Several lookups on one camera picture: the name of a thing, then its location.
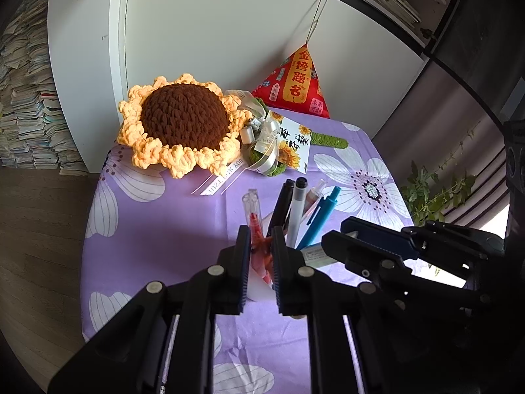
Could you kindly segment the black marker pen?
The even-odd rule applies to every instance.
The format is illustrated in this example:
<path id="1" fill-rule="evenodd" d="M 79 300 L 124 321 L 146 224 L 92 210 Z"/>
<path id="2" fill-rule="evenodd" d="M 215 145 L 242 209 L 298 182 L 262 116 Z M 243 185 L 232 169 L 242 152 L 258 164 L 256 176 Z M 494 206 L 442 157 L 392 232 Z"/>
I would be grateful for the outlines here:
<path id="1" fill-rule="evenodd" d="M 270 218 L 270 223 L 268 226 L 267 236 L 270 237 L 271 232 L 274 227 L 280 226 L 283 227 L 286 221 L 286 216 L 288 215 L 289 208 L 291 206 L 291 201 L 293 197 L 293 192 L 295 188 L 295 182 L 291 179 L 287 179 L 281 190 L 274 207 L 272 216 Z"/>

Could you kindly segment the clear grey gel pen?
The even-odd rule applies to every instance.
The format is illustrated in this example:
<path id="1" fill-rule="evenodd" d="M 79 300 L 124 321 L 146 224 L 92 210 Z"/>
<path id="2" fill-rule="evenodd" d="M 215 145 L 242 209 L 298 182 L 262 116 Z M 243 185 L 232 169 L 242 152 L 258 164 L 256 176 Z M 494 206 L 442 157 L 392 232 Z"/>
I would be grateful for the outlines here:
<path id="1" fill-rule="evenodd" d="M 295 248 L 300 222 L 304 212 L 307 187 L 308 180 L 305 177 L 296 179 L 286 232 L 286 245 L 288 247 Z"/>

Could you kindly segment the red gel pen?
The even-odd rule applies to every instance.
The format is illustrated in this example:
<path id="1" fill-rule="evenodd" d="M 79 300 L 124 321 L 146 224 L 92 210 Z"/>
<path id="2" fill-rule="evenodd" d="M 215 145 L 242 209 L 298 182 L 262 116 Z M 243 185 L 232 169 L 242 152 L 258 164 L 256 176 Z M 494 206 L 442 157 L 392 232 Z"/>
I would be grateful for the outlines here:
<path id="1" fill-rule="evenodd" d="M 251 234 L 253 252 L 260 252 L 264 248 L 263 219 L 261 217 L 260 200 L 255 188 L 249 190 L 242 197 L 245 220 Z"/>

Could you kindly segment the blue pen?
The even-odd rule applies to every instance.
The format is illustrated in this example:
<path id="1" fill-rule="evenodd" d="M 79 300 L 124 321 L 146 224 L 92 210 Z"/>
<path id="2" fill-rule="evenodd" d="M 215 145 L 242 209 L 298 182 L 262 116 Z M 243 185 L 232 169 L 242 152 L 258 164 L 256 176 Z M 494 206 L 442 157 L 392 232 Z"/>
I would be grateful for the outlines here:
<path id="1" fill-rule="evenodd" d="M 304 236 L 298 246 L 296 246 L 297 250 L 303 250 L 313 244 L 316 235 L 320 233 L 331 212 L 335 209 L 340 192 L 341 188 L 335 186 L 327 197 L 320 198 L 320 202 L 317 204 L 312 216 L 310 216 L 307 222 L 307 231 L 305 231 Z"/>

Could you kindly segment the translucent plastic cup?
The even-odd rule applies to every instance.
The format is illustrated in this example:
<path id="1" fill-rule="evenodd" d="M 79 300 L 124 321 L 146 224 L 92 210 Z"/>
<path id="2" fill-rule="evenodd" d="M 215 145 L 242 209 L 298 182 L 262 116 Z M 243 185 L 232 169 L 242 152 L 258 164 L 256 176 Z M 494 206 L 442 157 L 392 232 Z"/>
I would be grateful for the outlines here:
<path id="1" fill-rule="evenodd" d="M 252 254 L 247 297 L 250 301 L 271 301 L 275 297 L 272 281 L 273 264 L 270 253 L 271 238 L 264 237 L 262 222 L 253 212 L 249 215 L 248 226 L 251 231 Z M 335 263 L 334 259 L 326 255 L 321 244 L 306 247 L 302 250 L 302 254 L 306 265 L 314 269 Z"/>

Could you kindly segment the green gel pen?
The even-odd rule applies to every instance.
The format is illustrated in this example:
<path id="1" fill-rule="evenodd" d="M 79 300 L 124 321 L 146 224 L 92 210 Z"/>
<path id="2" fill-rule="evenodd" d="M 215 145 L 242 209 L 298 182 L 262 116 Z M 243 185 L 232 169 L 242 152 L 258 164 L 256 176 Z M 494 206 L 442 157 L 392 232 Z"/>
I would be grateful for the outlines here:
<path id="1" fill-rule="evenodd" d="M 322 191 L 326 187 L 326 180 L 321 179 L 320 182 L 312 187 L 306 194 L 304 200 L 303 218 L 306 218 L 316 208 L 322 197 Z"/>

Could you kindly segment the orange utility knife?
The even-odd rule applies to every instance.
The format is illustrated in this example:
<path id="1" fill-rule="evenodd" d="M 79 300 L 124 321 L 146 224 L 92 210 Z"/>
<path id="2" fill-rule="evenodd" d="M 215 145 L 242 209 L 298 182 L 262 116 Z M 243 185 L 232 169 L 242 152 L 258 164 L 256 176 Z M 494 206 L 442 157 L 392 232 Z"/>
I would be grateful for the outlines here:
<path id="1" fill-rule="evenodd" d="M 251 266 L 267 285 L 271 285 L 273 277 L 273 257 L 270 252 L 271 238 L 256 234 L 252 241 Z"/>

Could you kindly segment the green potted plant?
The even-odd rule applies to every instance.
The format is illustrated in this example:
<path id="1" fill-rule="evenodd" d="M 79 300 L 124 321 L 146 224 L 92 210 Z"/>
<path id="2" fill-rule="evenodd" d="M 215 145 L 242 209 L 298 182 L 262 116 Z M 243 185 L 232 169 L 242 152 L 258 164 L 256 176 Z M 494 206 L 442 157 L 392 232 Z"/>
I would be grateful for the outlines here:
<path id="1" fill-rule="evenodd" d="M 461 207 L 471 195 L 477 179 L 475 174 L 464 170 L 457 175 L 452 171 L 449 182 L 443 176 L 446 169 L 457 166 L 465 143 L 473 140 L 478 125 L 466 132 L 436 169 L 429 170 L 425 165 L 418 166 L 415 161 L 411 161 L 411 173 L 407 184 L 400 187 L 400 193 L 416 227 L 424 226 L 429 221 L 445 222 L 445 213 Z"/>

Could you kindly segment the sunflower greeting card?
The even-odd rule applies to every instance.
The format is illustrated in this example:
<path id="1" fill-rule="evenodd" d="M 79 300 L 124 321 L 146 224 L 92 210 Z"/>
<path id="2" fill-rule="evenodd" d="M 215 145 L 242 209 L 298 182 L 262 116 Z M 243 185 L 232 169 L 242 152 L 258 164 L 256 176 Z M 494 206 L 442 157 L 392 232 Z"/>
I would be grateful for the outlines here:
<path id="1" fill-rule="evenodd" d="M 280 163 L 300 173 L 306 173 L 312 135 L 310 128 L 274 111 L 270 112 L 269 118 L 280 126 L 277 136 Z"/>

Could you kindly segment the purple floral tablecloth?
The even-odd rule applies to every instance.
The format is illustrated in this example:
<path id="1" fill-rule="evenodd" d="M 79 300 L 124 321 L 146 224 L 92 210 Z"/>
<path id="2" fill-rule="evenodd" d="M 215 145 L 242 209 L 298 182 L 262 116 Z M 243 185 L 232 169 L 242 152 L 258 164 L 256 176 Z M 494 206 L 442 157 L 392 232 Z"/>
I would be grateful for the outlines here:
<path id="1" fill-rule="evenodd" d="M 353 124 L 287 112 L 316 133 L 344 138 L 344 150 L 312 147 L 306 178 L 325 194 L 341 189 L 323 231 L 350 216 L 393 230 L 411 224 L 394 179 L 367 134 Z M 135 167 L 130 148 L 114 146 L 100 171 L 82 252 L 82 333 L 93 337 L 153 280 L 173 285 L 215 263 L 245 223 L 242 197 L 256 189 L 263 214 L 273 211 L 285 180 L 243 170 L 211 196 L 198 194 L 208 179 L 195 168 L 175 179 L 160 165 Z M 307 393 L 307 325 L 283 317 L 274 300 L 249 301 L 244 312 L 216 320 L 214 390 L 217 393 Z"/>

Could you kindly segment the crochet sunflower with green stem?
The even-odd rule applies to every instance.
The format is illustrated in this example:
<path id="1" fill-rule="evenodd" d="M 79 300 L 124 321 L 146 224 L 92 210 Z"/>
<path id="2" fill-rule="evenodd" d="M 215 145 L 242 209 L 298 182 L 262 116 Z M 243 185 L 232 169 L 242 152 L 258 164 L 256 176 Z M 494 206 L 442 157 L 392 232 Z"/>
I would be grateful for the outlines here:
<path id="1" fill-rule="evenodd" d="M 123 120 L 117 141 L 131 148 L 132 163 L 141 169 L 160 164 L 175 179 L 195 167 L 223 175 L 240 156 L 240 131 L 253 118 L 240 105 L 239 97 L 190 74 L 172 82 L 156 77 L 153 84 L 134 85 L 118 104 Z M 311 146 L 343 149 L 348 144 L 311 131 Z"/>

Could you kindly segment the red triangular pillow charm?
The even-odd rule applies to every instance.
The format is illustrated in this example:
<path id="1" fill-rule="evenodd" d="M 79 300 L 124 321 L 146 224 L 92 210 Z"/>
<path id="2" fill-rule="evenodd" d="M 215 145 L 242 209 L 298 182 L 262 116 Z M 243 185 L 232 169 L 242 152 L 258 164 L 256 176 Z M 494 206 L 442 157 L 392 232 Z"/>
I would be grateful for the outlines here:
<path id="1" fill-rule="evenodd" d="M 269 107 L 330 118 L 307 44 L 274 69 L 252 95 Z"/>

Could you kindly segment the glass cabinet door right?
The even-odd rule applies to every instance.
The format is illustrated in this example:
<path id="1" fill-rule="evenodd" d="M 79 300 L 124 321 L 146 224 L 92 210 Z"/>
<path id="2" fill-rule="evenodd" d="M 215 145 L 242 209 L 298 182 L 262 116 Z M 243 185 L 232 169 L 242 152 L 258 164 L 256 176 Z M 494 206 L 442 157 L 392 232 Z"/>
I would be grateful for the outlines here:
<path id="1" fill-rule="evenodd" d="M 524 0 L 452 0 L 431 59 L 495 123 L 524 124 Z"/>

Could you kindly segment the tall stack of books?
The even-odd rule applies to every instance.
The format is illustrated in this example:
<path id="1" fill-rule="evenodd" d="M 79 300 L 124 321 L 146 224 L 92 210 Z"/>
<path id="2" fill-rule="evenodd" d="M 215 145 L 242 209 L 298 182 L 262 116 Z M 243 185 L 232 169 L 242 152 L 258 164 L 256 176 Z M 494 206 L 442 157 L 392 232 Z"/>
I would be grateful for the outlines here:
<path id="1" fill-rule="evenodd" d="M 23 0 L 1 34 L 1 166 L 88 174 L 55 87 L 49 0 Z"/>

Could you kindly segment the white bookshelf cabinet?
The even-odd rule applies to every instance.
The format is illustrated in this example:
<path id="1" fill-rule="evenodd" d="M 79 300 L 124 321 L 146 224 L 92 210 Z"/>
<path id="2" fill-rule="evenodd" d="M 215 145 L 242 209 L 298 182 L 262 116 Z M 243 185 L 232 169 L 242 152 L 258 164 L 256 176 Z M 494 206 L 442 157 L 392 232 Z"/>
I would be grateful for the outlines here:
<path id="1" fill-rule="evenodd" d="M 359 0 L 49 0 L 52 73 L 87 169 L 135 84 L 190 73 L 251 91 L 302 45 L 332 118 L 374 136 L 423 70 L 421 41 Z"/>

